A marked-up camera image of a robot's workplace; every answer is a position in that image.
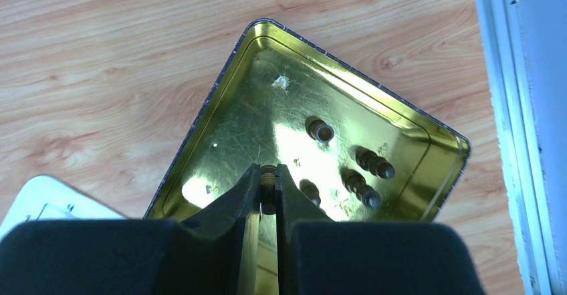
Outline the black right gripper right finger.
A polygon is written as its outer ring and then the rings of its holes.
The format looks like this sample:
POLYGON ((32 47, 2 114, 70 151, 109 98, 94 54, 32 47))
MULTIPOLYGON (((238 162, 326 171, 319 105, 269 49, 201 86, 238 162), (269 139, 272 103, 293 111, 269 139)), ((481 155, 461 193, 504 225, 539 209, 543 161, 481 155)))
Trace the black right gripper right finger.
POLYGON ((331 220, 275 170, 280 294, 483 294, 469 251, 450 227, 331 220))

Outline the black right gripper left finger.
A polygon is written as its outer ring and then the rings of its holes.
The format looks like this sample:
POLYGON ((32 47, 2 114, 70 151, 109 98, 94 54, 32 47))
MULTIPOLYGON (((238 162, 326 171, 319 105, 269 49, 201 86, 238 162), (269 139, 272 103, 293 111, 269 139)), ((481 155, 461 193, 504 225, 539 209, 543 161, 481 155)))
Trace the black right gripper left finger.
POLYGON ((43 220, 1 242, 2 294, 252 294, 260 168, 183 221, 43 220))

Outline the dark piece from tin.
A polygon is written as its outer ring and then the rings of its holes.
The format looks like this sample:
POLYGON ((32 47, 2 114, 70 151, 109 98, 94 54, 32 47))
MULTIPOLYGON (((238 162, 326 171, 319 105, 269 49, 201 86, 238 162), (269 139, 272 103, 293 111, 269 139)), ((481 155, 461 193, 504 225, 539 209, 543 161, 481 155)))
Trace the dark piece from tin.
POLYGON ((264 165, 260 168, 261 212, 264 215, 276 213, 275 204, 275 165, 264 165))

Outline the yellow tin box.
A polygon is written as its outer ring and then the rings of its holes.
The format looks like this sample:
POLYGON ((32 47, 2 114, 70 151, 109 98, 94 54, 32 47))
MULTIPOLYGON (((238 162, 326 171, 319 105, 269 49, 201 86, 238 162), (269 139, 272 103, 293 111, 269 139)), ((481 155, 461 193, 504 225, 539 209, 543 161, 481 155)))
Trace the yellow tin box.
POLYGON ((261 184, 261 283, 280 294, 482 294, 462 239, 434 223, 467 138, 271 19, 253 21, 207 95, 148 219, 215 224, 261 184))

